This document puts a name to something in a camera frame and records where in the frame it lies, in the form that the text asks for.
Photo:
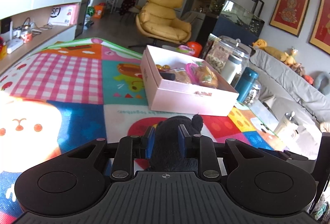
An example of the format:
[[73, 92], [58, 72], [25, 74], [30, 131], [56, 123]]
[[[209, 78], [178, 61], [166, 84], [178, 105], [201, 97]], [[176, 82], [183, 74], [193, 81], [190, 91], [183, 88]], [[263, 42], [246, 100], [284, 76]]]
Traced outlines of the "black plush toy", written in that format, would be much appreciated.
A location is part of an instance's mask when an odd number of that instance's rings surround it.
[[190, 136], [201, 133], [203, 118], [196, 114], [192, 118], [174, 116], [156, 127], [155, 140], [147, 171], [195, 171], [198, 170], [197, 159], [183, 158], [178, 142], [178, 127], [183, 124]]

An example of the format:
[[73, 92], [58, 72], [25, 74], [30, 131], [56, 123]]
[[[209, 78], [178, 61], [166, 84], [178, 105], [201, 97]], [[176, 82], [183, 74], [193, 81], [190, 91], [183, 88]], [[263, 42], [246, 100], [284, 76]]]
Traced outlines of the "pink toy cup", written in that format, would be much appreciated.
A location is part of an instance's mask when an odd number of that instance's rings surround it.
[[190, 55], [190, 56], [194, 56], [194, 54], [195, 54], [194, 49], [191, 49], [190, 47], [188, 47], [186, 45], [180, 45], [179, 47], [176, 48], [176, 51], [178, 53], [182, 53], [182, 54]]

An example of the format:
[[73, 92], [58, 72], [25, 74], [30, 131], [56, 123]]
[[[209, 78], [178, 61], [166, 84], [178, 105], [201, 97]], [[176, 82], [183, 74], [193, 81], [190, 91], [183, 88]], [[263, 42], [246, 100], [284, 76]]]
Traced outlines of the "small glass jar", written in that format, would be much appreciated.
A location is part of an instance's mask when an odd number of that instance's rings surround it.
[[261, 91], [261, 84], [259, 83], [258, 80], [256, 80], [252, 87], [251, 90], [248, 92], [245, 100], [243, 101], [243, 104], [246, 106], [251, 106], [252, 104], [255, 103], [259, 99], [260, 91]]

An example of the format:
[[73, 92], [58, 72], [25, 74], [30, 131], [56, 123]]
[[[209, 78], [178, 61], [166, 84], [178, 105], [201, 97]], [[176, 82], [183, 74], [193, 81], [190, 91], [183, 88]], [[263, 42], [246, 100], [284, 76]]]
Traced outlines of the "orange bag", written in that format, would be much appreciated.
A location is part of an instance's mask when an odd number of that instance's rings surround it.
[[104, 5], [96, 5], [94, 6], [94, 18], [102, 18], [104, 16], [104, 12], [105, 12], [105, 7]]

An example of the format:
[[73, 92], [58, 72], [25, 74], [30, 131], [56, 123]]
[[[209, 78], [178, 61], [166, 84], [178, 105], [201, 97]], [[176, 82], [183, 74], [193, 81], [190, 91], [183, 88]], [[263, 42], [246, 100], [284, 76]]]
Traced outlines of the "orange bucket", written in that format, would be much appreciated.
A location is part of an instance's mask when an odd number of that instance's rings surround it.
[[203, 47], [198, 42], [189, 41], [186, 45], [194, 51], [194, 57], [198, 58], [200, 56]]

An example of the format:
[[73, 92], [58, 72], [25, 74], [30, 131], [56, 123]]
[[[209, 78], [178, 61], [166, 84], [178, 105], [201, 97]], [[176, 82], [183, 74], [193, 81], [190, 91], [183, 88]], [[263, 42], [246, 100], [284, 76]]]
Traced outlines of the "white canister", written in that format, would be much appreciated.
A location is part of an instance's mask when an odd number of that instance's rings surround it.
[[228, 84], [231, 84], [237, 72], [239, 72], [242, 68], [242, 59], [230, 54], [228, 59], [222, 68], [221, 76], [224, 80], [227, 81]]

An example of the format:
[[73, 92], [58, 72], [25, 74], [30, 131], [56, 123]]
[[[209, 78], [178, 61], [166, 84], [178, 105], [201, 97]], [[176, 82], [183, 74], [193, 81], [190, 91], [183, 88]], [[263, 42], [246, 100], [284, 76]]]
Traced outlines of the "fish tank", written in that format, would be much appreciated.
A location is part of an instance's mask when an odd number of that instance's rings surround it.
[[249, 46], [258, 40], [265, 24], [255, 9], [250, 12], [232, 0], [212, 0], [210, 13], [216, 18], [212, 34], [240, 39]]

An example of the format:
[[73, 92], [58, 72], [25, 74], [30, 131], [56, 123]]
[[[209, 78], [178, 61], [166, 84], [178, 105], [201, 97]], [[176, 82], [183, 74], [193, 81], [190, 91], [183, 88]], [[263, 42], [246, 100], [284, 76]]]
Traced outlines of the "grey sofa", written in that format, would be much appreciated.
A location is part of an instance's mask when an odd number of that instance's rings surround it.
[[329, 121], [329, 100], [291, 68], [263, 50], [250, 57], [249, 67], [259, 74], [259, 100], [280, 120], [295, 112], [296, 137], [283, 137], [286, 147], [308, 159], [316, 159], [322, 138], [320, 124]]

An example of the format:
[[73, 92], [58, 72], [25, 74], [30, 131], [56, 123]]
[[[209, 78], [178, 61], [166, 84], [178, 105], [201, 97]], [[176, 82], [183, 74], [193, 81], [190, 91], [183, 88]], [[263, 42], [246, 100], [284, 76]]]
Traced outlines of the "red framed picture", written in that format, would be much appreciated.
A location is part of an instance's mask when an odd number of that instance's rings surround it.
[[330, 16], [330, 0], [320, 0], [316, 21], [309, 40], [309, 42], [312, 45], [318, 47], [327, 54], [330, 53], [329, 16]]
[[277, 0], [270, 25], [300, 35], [310, 0]]

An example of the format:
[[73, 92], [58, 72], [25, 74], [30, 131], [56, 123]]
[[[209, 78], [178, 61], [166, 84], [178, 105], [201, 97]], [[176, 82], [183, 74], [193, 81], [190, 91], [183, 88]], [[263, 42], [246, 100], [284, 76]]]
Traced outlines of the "yellow plush toy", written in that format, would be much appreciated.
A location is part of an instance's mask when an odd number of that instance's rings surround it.
[[287, 66], [292, 66], [296, 64], [295, 55], [298, 53], [296, 48], [292, 48], [290, 54], [286, 52], [282, 52], [274, 47], [267, 46], [267, 42], [263, 39], [258, 39], [257, 41], [252, 43], [253, 49], [261, 49], [266, 53], [270, 54], [277, 60], [281, 61]]

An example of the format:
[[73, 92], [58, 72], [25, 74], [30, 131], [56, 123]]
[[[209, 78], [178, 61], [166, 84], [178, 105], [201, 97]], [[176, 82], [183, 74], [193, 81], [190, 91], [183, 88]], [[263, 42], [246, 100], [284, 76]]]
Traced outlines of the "glass jar with nuts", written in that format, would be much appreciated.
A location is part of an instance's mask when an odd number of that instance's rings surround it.
[[252, 49], [241, 43], [240, 39], [235, 40], [228, 36], [217, 37], [212, 33], [208, 37], [205, 50], [204, 60], [220, 75], [222, 75], [222, 70], [230, 56], [239, 59], [239, 64], [237, 64], [233, 80], [230, 83], [232, 86], [236, 85], [242, 72], [247, 67], [252, 52]]

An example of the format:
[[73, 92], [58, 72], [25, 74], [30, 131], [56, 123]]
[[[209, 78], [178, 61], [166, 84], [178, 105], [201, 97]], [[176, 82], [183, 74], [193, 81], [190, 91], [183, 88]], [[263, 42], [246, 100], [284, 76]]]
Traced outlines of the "right red framed picture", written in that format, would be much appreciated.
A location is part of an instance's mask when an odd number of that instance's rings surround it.
[[309, 40], [309, 42], [312, 45], [318, 47], [327, 54], [330, 53], [329, 16], [330, 16], [330, 0], [320, 0], [316, 21]]

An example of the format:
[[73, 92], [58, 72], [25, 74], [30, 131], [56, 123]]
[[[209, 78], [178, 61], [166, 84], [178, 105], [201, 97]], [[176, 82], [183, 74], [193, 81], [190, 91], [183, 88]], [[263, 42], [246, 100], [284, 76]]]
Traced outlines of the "white SF parcel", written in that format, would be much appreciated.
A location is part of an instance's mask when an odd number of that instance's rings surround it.
[[70, 26], [77, 23], [78, 4], [53, 6], [48, 23], [53, 26]]

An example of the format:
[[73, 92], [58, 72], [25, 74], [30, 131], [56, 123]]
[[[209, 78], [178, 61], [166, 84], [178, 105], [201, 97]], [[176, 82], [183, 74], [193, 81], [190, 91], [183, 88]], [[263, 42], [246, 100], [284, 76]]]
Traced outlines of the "teal thermos bottle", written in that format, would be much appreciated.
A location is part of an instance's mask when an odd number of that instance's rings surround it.
[[258, 79], [259, 74], [253, 69], [246, 67], [236, 83], [234, 89], [239, 93], [237, 102], [243, 103], [246, 99], [246, 96], [252, 89], [253, 84]]

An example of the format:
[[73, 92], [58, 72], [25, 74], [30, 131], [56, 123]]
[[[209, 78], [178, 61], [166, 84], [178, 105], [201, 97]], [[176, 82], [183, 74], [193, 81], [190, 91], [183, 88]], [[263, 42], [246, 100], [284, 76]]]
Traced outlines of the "yellow lounge chair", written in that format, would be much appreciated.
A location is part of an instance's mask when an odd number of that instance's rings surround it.
[[182, 44], [191, 37], [191, 24], [180, 20], [175, 9], [181, 8], [184, 0], [146, 0], [135, 17], [142, 35], [153, 40]]

